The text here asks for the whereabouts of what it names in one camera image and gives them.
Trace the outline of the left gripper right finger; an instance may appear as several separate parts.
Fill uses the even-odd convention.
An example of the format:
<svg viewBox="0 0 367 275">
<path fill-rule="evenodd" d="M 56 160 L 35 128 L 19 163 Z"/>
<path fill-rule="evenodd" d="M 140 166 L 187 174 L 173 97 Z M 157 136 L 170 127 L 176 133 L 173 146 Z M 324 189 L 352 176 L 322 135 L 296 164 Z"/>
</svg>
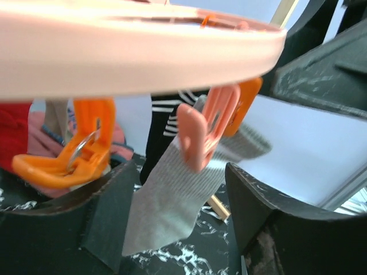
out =
<svg viewBox="0 0 367 275">
<path fill-rule="evenodd" d="M 248 274 L 365 274 L 366 215 L 299 201 L 228 163 L 225 183 Z"/>
</svg>

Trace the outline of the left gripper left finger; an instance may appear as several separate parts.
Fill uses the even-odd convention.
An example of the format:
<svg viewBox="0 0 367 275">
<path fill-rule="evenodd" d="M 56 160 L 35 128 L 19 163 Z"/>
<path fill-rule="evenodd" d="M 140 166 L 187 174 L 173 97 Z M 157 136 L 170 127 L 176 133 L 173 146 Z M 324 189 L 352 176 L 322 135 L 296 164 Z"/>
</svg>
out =
<svg viewBox="0 0 367 275">
<path fill-rule="evenodd" d="M 46 200 L 1 171 L 1 273 L 118 274 L 138 179 L 130 161 Z"/>
</svg>

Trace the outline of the pink round clip hanger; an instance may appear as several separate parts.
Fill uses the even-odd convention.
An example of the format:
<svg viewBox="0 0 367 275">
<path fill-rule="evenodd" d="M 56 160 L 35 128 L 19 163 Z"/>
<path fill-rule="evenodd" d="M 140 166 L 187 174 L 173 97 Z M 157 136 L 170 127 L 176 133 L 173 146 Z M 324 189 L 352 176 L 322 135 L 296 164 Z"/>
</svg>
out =
<svg viewBox="0 0 367 275">
<path fill-rule="evenodd" d="M 287 32 L 195 7 L 2 1 L 1 99 L 170 93 L 269 72 Z"/>
</svg>

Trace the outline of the pink clothes clip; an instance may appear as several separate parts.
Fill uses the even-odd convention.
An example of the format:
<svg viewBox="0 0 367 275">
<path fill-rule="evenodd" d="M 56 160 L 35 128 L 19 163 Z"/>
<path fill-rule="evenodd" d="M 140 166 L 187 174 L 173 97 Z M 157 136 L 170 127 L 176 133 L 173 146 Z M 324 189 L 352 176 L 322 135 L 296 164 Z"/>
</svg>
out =
<svg viewBox="0 0 367 275">
<path fill-rule="evenodd" d="M 202 171 L 236 109 L 240 87 L 231 84 L 210 89 L 202 111 L 187 104 L 177 109 L 178 140 L 186 165 L 194 172 Z"/>
</svg>

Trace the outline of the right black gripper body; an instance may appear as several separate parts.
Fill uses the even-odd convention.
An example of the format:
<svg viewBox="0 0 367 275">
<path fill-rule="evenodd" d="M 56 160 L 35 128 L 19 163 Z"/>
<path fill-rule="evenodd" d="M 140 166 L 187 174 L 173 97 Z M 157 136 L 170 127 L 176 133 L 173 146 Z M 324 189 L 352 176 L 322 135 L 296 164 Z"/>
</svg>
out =
<svg viewBox="0 0 367 275">
<path fill-rule="evenodd" d="M 336 5 L 308 2 L 269 73 L 269 96 L 366 119 L 366 1 L 344 1 L 337 35 L 324 42 Z"/>
</svg>

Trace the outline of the grey white striped sock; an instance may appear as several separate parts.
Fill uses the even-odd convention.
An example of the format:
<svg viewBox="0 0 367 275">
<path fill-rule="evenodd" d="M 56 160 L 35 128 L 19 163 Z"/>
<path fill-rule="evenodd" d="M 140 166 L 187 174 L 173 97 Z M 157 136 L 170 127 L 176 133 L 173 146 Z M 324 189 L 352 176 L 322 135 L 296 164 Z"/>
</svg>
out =
<svg viewBox="0 0 367 275">
<path fill-rule="evenodd" d="M 189 237 L 198 213 L 225 181 L 225 166 L 254 159 L 271 151 L 261 134 L 242 124 L 232 137 L 221 138 L 214 155 L 199 173 L 191 171 L 179 151 L 175 113 L 167 115 L 170 144 L 134 192 L 124 238 L 123 256 L 158 250 Z"/>
</svg>

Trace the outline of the black white striped sock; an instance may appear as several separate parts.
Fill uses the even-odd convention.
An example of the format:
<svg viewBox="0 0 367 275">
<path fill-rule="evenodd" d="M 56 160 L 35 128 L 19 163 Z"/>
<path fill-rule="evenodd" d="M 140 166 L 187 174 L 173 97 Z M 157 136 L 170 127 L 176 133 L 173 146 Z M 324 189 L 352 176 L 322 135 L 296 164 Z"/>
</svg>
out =
<svg viewBox="0 0 367 275">
<path fill-rule="evenodd" d="M 177 108 L 185 103 L 193 106 L 208 90 L 192 92 L 181 90 L 172 95 L 152 95 L 152 117 L 146 144 L 146 161 L 140 172 L 140 183 L 145 184 L 151 170 L 160 160 L 169 144 L 178 133 Z"/>
</svg>

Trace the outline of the orange clothes clip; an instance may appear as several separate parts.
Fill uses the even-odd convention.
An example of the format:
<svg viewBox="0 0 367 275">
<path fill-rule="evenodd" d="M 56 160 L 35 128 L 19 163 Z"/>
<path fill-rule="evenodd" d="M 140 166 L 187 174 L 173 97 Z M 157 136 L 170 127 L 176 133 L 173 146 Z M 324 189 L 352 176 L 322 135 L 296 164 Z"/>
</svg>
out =
<svg viewBox="0 0 367 275">
<path fill-rule="evenodd" d="M 58 157 L 13 157 L 14 172 L 27 182 L 64 189 L 101 177 L 107 167 L 115 126 L 114 99 L 74 99 L 73 105 L 77 132 Z"/>
</svg>

